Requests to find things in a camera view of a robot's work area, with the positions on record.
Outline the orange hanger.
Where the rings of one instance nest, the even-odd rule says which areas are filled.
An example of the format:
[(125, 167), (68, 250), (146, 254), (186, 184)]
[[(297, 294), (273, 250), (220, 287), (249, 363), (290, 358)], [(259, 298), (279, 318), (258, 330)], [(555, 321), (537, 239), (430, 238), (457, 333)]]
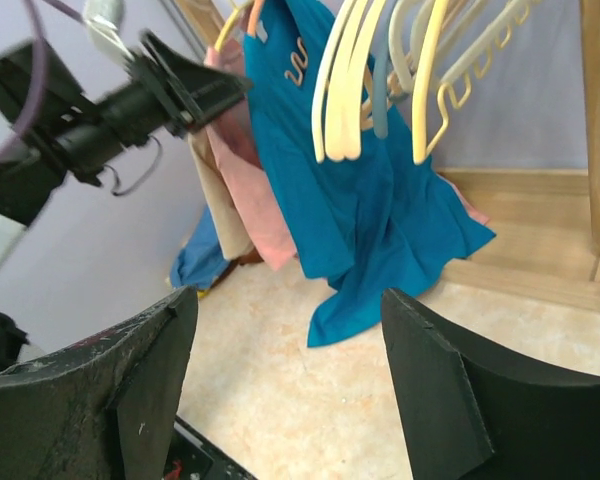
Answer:
[(309, 55), (288, 1), (255, 0), (247, 20), (247, 34), (272, 52), (288, 55), (284, 78), (301, 87)]

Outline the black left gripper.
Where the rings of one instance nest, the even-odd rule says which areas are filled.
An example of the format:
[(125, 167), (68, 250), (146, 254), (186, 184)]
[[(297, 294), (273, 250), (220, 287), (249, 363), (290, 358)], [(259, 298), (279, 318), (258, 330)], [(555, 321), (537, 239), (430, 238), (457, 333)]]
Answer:
[(199, 131), (245, 99), (253, 82), (195, 63), (162, 41), (152, 30), (140, 32), (140, 49), (131, 51), (127, 72), (157, 102), (163, 125), (183, 137)]

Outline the blue t-shirt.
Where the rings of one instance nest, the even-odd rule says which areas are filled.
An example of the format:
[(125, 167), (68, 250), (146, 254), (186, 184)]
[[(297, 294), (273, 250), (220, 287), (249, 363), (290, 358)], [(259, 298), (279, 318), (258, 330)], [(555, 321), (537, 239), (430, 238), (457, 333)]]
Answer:
[(341, 163), (315, 159), (311, 102), (334, 17), (317, 1), (288, 1), (309, 55), (304, 83), (283, 76), (288, 55), (246, 37), (251, 125), (260, 162), (271, 182), (313, 182), (301, 199), (324, 199), (346, 237), (352, 264), (325, 274), (332, 295), (313, 313), (307, 343), (322, 347), (349, 339), (380, 320), (383, 292), (399, 288), (417, 296), (427, 291), (452, 259), (471, 256), (493, 239), (474, 220), (453, 187), (429, 164), (412, 159), (412, 136), (401, 114), (389, 112), (389, 136), (362, 137), (362, 154)]

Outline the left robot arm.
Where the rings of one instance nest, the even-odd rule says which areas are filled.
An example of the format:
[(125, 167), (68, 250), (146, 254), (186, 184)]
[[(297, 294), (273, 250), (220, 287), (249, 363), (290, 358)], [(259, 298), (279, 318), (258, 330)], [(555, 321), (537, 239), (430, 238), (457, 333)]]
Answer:
[(100, 187), (108, 163), (145, 146), (156, 131), (183, 138), (244, 100), (243, 75), (195, 63), (149, 30), (143, 48), (122, 59), (129, 80), (98, 101), (46, 40), (0, 54), (0, 113), (17, 121), (26, 102), (34, 118), (0, 155), (0, 268), (67, 176)]

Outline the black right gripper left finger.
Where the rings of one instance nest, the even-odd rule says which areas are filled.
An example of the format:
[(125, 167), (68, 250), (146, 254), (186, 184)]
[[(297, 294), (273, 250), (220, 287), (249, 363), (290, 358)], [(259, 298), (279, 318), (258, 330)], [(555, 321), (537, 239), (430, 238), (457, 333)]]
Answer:
[(0, 479), (159, 479), (198, 315), (180, 288), (0, 373)]

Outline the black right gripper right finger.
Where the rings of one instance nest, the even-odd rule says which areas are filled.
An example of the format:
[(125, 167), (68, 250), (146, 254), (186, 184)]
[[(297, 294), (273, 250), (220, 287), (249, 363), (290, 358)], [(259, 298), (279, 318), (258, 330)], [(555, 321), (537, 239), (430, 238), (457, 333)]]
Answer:
[(397, 289), (382, 331), (417, 479), (600, 479), (600, 376), (516, 352)]

